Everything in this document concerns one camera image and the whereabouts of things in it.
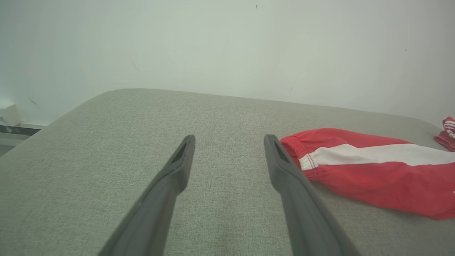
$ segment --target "red garment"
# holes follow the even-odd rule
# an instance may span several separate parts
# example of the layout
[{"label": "red garment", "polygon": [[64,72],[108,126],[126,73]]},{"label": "red garment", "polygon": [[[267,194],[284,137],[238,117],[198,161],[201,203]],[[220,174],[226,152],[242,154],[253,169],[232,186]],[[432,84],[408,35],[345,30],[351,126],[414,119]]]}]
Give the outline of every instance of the red garment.
[{"label": "red garment", "polygon": [[455,217],[455,153],[332,128],[281,143],[308,179],[337,194],[438,220]]},{"label": "red garment", "polygon": [[455,152],[455,120],[448,117],[442,121],[442,125],[444,131],[439,133],[439,136],[436,136],[434,140],[448,150]]}]

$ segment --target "red and white striped cloth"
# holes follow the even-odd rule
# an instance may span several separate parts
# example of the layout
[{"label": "red and white striped cloth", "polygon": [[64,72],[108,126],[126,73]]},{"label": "red and white striped cloth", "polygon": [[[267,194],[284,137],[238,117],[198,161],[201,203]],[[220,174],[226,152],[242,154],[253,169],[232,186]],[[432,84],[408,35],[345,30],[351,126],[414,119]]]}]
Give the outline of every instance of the red and white striped cloth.
[{"label": "red and white striped cloth", "polygon": [[324,128],[280,140],[309,179],[379,207],[455,217],[455,153]]},{"label": "red and white striped cloth", "polygon": [[442,121],[442,125],[444,126],[444,131],[435,137],[435,141],[448,150],[455,152],[455,120],[448,117]]}]

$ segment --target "clothing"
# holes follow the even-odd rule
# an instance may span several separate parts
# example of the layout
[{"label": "clothing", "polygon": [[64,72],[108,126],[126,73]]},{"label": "clothing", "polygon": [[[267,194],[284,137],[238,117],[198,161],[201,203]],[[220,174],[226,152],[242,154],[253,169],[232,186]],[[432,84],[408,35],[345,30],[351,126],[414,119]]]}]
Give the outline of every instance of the clothing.
[{"label": "clothing", "polygon": [[280,141],[308,179],[337,194],[438,220],[455,217],[455,153],[333,128]]},{"label": "clothing", "polygon": [[434,140],[449,151],[455,152],[455,119],[448,117],[442,121],[442,125],[444,131],[434,137]]}]

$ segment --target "red and white garment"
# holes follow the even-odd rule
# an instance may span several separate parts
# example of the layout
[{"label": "red and white garment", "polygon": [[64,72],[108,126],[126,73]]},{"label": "red and white garment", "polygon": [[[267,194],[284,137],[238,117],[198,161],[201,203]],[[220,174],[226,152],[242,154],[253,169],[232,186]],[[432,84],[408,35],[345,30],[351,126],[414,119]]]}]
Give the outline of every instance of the red and white garment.
[{"label": "red and white garment", "polygon": [[455,217],[455,153],[324,128],[280,140],[308,179],[379,207]]},{"label": "red and white garment", "polygon": [[444,131],[439,133],[439,136],[434,139],[446,149],[455,152],[455,120],[448,117],[442,121],[442,125],[444,126]]}]

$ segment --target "white fabric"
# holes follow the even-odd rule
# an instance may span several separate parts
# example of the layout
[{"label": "white fabric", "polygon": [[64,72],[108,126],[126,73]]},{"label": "white fabric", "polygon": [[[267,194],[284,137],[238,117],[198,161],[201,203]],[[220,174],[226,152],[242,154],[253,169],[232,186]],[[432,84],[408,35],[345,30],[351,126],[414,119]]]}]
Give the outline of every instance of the white fabric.
[{"label": "white fabric", "polygon": [[416,144],[392,144],[366,148],[342,144],[332,148],[318,148],[314,152],[304,155],[299,161],[303,171],[319,165],[381,164],[387,162],[402,162],[409,166],[417,166],[454,163],[455,153]]}]

